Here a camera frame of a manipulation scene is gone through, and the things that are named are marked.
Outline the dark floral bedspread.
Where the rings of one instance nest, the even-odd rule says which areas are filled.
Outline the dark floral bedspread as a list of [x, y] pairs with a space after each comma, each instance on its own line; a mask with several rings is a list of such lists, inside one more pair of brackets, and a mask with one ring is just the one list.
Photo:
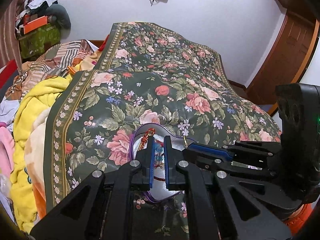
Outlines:
[[278, 142], [281, 134], [232, 89], [216, 51], [153, 23], [116, 23], [95, 67], [75, 74], [49, 112], [47, 211], [94, 170], [127, 163], [134, 133], [146, 124], [215, 147]]

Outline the green floral covered cabinet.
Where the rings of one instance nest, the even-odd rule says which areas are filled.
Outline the green floral covered cabinet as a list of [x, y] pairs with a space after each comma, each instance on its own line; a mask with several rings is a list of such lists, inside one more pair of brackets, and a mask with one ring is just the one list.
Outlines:
[[21, 58], [28, 59], [45, 53], [52, 46], [60, 43], [59, 28], [50, 23], [20, 37]]

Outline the pink cloth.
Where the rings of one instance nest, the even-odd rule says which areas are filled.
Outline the pink cloth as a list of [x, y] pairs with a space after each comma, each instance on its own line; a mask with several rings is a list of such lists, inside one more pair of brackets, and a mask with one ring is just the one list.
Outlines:
[[1, 174], [10, 178], [10, 174], [14, 169], [13, 153], [15, 142], [4, 122], [1, 122], [0, 127], [0, 147]]

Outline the striped pink curtain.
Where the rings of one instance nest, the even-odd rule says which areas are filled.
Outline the striped pink curtain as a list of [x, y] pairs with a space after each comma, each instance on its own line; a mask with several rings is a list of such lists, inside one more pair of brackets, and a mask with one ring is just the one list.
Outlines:
[[1, 66], [15, 60], [21, 70], [22, 59], [15, 34], [16, 16], [24, 9], [26, 0], [1, 0]]

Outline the brown wooden door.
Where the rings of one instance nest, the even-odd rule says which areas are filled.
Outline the brown wooden door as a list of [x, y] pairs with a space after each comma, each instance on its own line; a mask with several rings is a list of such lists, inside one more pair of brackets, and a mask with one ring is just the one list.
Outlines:
[[317, 21], [287, 12], [269, 54], [246, 94], [257, 105], [276, 103], [275, 88], [291, 83], [306, 63], [316, 42]]

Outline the heart-shaped purple jewelry box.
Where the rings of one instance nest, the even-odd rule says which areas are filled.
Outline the heart-shaped purple jewelry box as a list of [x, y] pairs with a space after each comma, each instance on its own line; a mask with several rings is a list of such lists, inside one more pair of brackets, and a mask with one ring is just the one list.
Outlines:
[[183, 150], [190, 144], [195, 142], [194, 139], [189, 137], [179, 137], [173, 135], [168, 128], [156, 123], [143, 124], [136, 129], [133, 133], [129, 144], [129, 160], [133, 160], [136, 157], [142, 137], [145, 133], [153, 128], [155, 133], [153, 135], [155, 139], [155, 161], [153, 169], [153, 185], [150, 191], [144, 192], [144, 196], [148, 201], [152, 203], [159, 203], [169, 198], [180, 194], [180, 191], [169, 191], [165, 184], [165, 163], [164, 163], [164, 137], [168, 135], [171, 139], [171, 144], [174, 149]]

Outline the striped patchwork quilt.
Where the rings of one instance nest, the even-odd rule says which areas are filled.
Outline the striped patchwork quilt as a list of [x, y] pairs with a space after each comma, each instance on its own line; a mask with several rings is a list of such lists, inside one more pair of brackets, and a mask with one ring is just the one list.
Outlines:
[[22, 69], [9, 77], [1, 89], [1, 99], [21, 100], [36, 84], [55, 76], [65, 77], [77, 70], [92, 69], [104, 49], [104, 41], [96, 48], [88, 40], [54, 45], [35, 61], [22, 64]]

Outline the peach plush blanket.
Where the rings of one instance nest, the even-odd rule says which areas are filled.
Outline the peach plush blanket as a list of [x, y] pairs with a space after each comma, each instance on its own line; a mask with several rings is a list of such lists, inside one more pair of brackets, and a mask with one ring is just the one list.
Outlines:
[[42, 219], [46, 215], [46, 194], [44, 188], [44, 143], [46, 122], [51, 108], [45, 109], [35, 119], [31, 133], [24, 148], [24, 159], [35, 197], [37, 215]]

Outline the yellow fleece blanket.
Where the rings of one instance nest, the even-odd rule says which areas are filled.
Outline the yellow fleece blanket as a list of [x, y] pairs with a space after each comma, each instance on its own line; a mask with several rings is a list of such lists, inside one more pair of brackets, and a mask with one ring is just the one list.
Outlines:
[[10, 196], [17, 225], [27, 233], [46, 214], [43, 176], [46, 121], [52, 105], [71, 80], [67, 75], [41, 81], [24, 96], [15, 116]]

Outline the orange shoe box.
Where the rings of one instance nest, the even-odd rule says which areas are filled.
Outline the orange shoe box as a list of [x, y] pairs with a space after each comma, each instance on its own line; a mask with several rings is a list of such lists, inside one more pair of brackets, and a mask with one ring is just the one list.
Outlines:
[[33, 21], [30, 21], [23, 27], [23, 32], [24, 34], [27, 34], [39, 27], [42, 27], [48, 23], [48, 17], [47, 16], [42, 16], [40, 18], [37, 18]]

